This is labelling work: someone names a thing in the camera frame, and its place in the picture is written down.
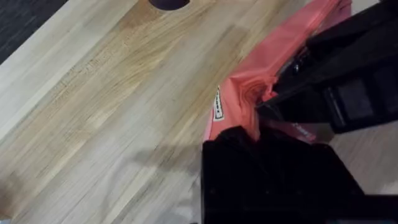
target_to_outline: pink cloth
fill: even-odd
[[[242,126],[258,139],[258,117],[255,106],[276,94],[272,86],[279,70],[295,55],[313,34],[325,30],[351,15],[351,0],[313,0],[282,25],[273,30],[238,65],[219,86],[205,140],[215,139],[225,129]],[[315,136],[299,124],[289,126],[299,139],[312,141]]]

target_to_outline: white label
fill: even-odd
[[[221,105],[220,87],[217,88],[216,99],[214,100],[213,106],[213,121],[224,120],[223,106]]]

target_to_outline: pink fabric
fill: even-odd
[[[258,101],[275,96],[272,86],[279,70],[311,35],[350,15],[351,0],[314,0],[273,30],[219,86],[204,139],[215,139],[223,130],[235,126],[242,126],[257,139],[258,118],[254,108]],[[297,125],[292,126],[303,133],[303,127]],[[293,134],[299,139],[314,139],[309,132],[304,133]]]

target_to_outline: black plastic part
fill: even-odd
[[[336,133],[397,120],[398,14],[392,6],[398,1],[379,3],[310,39],[274,87],[279,95],[259,105],[259,114],[330,123]]]
[[[149,0],[149,2],[161,10],[176,10],[186,6],[189,0]]]
[[[265,127],[205,142],[201,191],[203,224],[398,219],[398,197],[364,195],[330,146]]]

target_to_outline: wooden surface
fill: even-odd
[[[200,221],[217,85],[298,0],[69,0],[0,66],[0,211],[13,223]]]

